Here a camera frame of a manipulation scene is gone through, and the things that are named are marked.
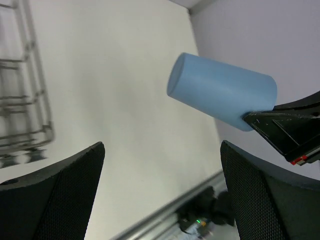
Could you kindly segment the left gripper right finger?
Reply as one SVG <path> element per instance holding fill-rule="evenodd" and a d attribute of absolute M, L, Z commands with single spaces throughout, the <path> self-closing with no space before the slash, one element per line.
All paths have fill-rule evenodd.
<path fill-rule="evenodd" d="M 240 239 L 318 240 L 320 182 L 224 140 L 220 158 Z"/>

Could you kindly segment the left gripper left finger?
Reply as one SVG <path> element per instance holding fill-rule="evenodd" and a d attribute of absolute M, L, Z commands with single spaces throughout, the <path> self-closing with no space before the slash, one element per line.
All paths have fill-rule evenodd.
<path fill-rule="evenodd" d="M 83 240 L 104 164 L 92 146 L 0 184 L 2 240 Z"/>

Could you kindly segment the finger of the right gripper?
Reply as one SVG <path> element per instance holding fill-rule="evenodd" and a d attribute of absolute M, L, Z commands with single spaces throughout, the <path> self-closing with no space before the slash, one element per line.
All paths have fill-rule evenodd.
<path fill-rule="evenodd" d="M 319 113 L 320 112 L 320 92 L 313 93 L 302 99 L 276 105 L 273 112 L 306 112 L 306 113 Z"/>
<path fill-rule="evenodd" d="M 285 111 L 250 112 L 243 120 L 292 165 L 320 160 L 320 117 Z"/>

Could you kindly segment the blue plastic cup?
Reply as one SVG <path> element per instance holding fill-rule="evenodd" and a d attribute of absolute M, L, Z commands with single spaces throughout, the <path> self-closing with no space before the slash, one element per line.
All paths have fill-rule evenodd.
<path fill-rule="evenodd" d="M 277 84 L 266 74 L 197 55 L 182 53 L 171 70 L 169 97 L 243 132 L 252 127 L 243 120 L 250 112 L 271 111 Z"/>

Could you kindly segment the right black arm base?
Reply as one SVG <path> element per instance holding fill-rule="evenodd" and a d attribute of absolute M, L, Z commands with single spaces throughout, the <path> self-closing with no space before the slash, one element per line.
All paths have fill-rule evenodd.
<path fill-rule="evenodd" d="M 180 230 L 189 235 L 191 232 L 188 228 L 193 224 L 199 225 L 197 231 L 201 235 L 208 229 L 209 223 L 235 225 L 235 213 L 228 191 L 224 190 L 215 196 L 212 186 L 184 203 L 176 213 Z"/>

